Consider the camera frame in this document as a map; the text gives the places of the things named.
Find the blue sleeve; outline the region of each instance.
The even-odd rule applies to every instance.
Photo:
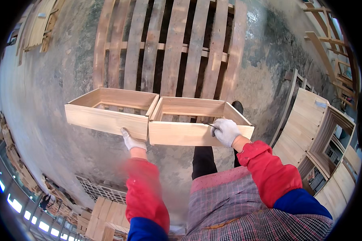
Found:
[[[318,214],[332,219],[329,211],[303,188],[287,192],[276,200],[274,208],[289,214]]]
[[[168,240],[168,235],[161,226],[150,219],[132,218],[127,241],[135,240]]]

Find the gloved hand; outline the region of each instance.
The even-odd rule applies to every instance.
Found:
[[[125,145],[126,145],[127,149],[129,149],[129,151],[133,147],[139,147],[139,148],[145,149],[147,151],[145,142],[141,142],[141,141],[131,137],[129,131],[125,127],[121,128],[121,132],[123,135],[123,139],[125,140]]]
[[[216,137],[224,146],[231,147],[235,138],[241,135],[236,123],[231,119],[217,119],[210,129],[210,134]]]

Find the stained concrete floor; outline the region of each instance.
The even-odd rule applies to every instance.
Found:
[[[234,99],[255,126],[252,140],[269,143],[280,121],[289,81],[286,70],[299,74],[330,102],[330,86],[321,60],[305,31],[315,31],[299,0],[245,0],[246,45]],[[41,184],[45,173],[77,200],[92,208],[74,174],[94,182],[124,186],[119,166],[128,158],[121,136],[69,125],[64,104],[91,91],[93,51],[102,0],[66,0],[47,53],[34,49],[17,66],[16,45],[5,49],[0,66],[0,110],[4,113],[22,160]],[[160,171],[163,199],[174,225],[185,223],[191,186],[193,147],[148,147],[149,161]],[[233,166],[233,150],[213,148],[218,171]]]

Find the pink checkered apron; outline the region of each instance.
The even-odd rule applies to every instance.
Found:
[[[196,178],[182,240],[320,240],[333,221],[268,209],[244,166]]]

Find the wooden drawer box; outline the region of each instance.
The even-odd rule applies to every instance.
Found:
[[[162,122],[163,114],[210,116],[233,120],[243,136],[251,138],[254,127],[226,101],[161,97],[149,121],[150,144],[178,146],[222,146],[202,123]]]
[[[132,137],[147,140],[147,124],[159,99],[158,94],[125,89],[98,88],[64,105],[67,122],[102,132],[121,135],[125,127]],[[118,106],[147,110],[145,115],[107,109]]]

